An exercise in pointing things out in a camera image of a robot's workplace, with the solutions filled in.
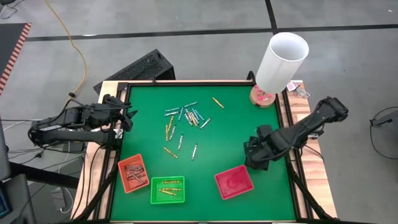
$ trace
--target green table surface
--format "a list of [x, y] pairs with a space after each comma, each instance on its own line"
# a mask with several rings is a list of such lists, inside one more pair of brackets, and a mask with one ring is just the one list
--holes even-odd
[[[275, 105], [266, 109], [254, 106], [250, 86], [133, 86], [130, 102], [138, 113], [134, 127], [124, 134], [121, 160], [141, 154], [149, 178], [184, 176], [185, 202], [150, 203], [150, 185], [126, 194], [118, 175], [112, 221], [266, 221], [295, 220], [292, 196], [284, 159], [271, 162], [269, 171], [252, 170], [254, 190], [223, 200], [215, 174], [244, 164], [243, 143], [256, 135], [256, 128], [269, 124], [279, 127]], [[224, 109], [213, 100], [215, 97]], [[211, 121], [201, 130], [191, 127], [183, 116], [174, 137], [165, 140], [165, 125], [170, 117], [165, 110], [194, 101], [191, 107]], [[181, 134], [183, 144], [177, 151]], [[195, 144], [195, 160], [191, 160]], [[163, 150], [169, 148], [175, 159]]]

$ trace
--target concrete floor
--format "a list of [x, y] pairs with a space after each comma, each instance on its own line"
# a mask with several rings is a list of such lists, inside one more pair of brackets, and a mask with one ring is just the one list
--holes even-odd
[[[262, 0], [50, 0], [72, 35], [157, 32], [191, 29], [270, 27]], [[398, 23], [395, 0], [273, 0], [278, 27], [356, 26]], [[19, 12], [0, 23], [32, 22], [29, 37], [65, 35], [43, 0], [18, 5]], [[312, 107], [326, 96], [348, 108], [343, 123], [325, 126], [320, 138], [331, 192], [343, 220], [396, 223], [398, 163], [376, 154], [369, 140], [369, 119], [396, 106], [398, 33], [396, 29], [302, 32], [310, 54], [294, 79], [312, 94]], [[88, 78], [78, 99], [98, 99], [92, 86], [153, 49], [174, 65], [178, 79], [242, 79], [256, 71], [272, 34], [78, 40]], [[6, 119], [45, 118], [57, 114], [67, 93], [83, 76], [83, 64], [68, 41], [26, 42], [0, 97]], [[28, 124], [6, 132], [13, 149], [30, 148]], [[394, 125], [374, 130], [384, 154], [398, 157]], [[24, 162], [32, 155], [15, 158]], [[46, 152], [29, 163], [45, 167], [64, 159]]]

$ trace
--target green tray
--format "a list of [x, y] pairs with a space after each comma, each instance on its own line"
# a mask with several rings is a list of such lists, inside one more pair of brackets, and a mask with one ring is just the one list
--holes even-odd
[[[165, 180], [179, 180], [181, 183], [175, 184], [163, 184]], [[171, 191], [176, 193], [177, 196], [168, 195], [160, 192], [162, 188], [180, 188], [181, 191]], [[150, 186], [150, 203], [161, 204], [161, 203], [183, 203], [185, 201], [185, 179], [182, 176], [179, 177], [153, 177]]]

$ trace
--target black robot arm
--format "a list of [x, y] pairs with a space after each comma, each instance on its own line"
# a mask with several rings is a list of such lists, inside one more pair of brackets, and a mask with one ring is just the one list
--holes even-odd
[[327, 97], [321, 100], [314, 112], [289, 128], [272, 131], [269, 125], [257, 129], [257, 137], [250, 137], [244, 143], [245, 164], [253, 169], [267, 170], [269, 161], [276, 161], [291, 149], [303, 147], [308, 135], [325, 123], [344, 120], [348, 109], [337, 99]]
[[[71, 101], [79, 106], [66, 109]], [[90, 105], [83, 105], [70, 99], [59, 115], [33, 122], [28, 131], [28, 137], [40, 147], [63, 141], [88, 141], [113, 149], [116, 146], [116, 132], [113, 131], [112, 126], [107, 130], [103, 130], [102, 127], [120, 121], [121, 129], [130, 131], [131, 118], [137, 111], [126, 115], [121, 113], [121, 110], [130, 107], [130, 103], [123, 103], [109, 94], [104, 96], [102, 103]]]

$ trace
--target white cylinder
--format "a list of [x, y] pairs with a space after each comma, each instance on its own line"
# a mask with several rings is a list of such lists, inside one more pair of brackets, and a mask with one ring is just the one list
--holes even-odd
[[256, 73], [258, 87], [266, 93], [281, 92], [308, 52], [307, 42], [299, 35], [288, 32], [274, 35]]

